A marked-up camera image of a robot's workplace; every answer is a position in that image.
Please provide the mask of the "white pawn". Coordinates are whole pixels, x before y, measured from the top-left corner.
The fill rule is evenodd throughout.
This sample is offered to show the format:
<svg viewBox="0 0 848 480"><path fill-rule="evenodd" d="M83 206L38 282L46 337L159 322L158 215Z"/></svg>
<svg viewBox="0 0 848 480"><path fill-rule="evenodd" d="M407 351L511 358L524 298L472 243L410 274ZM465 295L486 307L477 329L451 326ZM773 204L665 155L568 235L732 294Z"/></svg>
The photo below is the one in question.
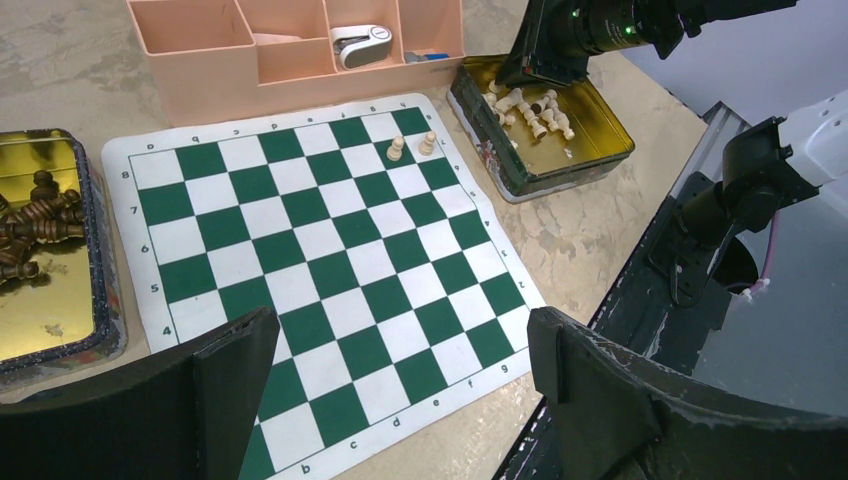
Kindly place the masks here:
<svg viewBox="0 0 848 480"><path fill-rule="evenodd" d="M386 157L389 161L399 161L403 156L405 139L403 136L395 136L387 148Z"/></svg>
<svg viewBox="0 0 848 480"><path fill-rule="evenodd" d="M434 131L428 131L418 144L418 151L422 156L430 156L434 152L437 135Z"/></svg>

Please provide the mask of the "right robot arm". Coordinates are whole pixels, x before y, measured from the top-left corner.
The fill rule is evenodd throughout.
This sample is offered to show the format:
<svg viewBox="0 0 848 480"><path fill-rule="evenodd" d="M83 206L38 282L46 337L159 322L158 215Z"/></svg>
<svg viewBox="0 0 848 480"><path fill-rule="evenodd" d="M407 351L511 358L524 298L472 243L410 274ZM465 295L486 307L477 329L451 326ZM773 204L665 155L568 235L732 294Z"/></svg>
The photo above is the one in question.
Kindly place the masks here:
<svg viewBox="0 0 848 480"><path fill-rule="evenodd" d="M702 27L780 10L780 1L532 1L496 81L566 86L591 57L651 45L667 58ZM649 253L671 301L695 305L731 240L772 227L779 210L815 197L847 172L847 97L770 117L725 146L722 179L684 200Z"/></svg>

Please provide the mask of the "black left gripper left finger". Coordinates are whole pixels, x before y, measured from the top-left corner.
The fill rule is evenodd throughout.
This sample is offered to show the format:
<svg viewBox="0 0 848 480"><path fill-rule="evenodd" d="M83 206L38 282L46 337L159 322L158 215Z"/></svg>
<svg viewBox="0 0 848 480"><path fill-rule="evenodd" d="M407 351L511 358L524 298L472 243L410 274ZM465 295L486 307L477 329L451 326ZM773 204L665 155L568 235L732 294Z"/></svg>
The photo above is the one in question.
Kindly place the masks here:
<svg viewBox="0 0 848 480"><path fill-rule="evenodd" d="M5 479L235 479L279 320L257 308L190 341L1 408Z"/></svg>

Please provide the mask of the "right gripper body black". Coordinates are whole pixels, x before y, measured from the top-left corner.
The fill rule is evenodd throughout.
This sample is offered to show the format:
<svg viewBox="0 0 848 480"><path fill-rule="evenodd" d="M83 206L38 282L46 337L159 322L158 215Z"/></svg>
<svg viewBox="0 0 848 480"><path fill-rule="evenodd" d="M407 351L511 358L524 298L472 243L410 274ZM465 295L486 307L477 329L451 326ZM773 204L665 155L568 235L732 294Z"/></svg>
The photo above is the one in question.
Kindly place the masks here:
<svg viewBox="0 0 848 480"><path fill-rule="evenodd" d="M593 56L651 45L666 58L682 37L672 1L530 1L495 82L566 86L586 78Z"/></svg>

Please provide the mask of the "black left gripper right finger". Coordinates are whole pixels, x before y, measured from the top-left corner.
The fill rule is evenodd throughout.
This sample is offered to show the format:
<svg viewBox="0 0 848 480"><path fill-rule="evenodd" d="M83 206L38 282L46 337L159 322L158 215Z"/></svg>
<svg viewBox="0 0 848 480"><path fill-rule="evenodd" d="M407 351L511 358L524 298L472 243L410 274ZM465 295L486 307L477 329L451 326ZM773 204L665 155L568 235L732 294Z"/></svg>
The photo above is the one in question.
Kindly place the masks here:
<svg viewBox="0 0 848 480"><path fill-rule="evenodd" d="M843 417L747 399L633 352L552 307L527 324L567 479L843 479Z"/></svg>

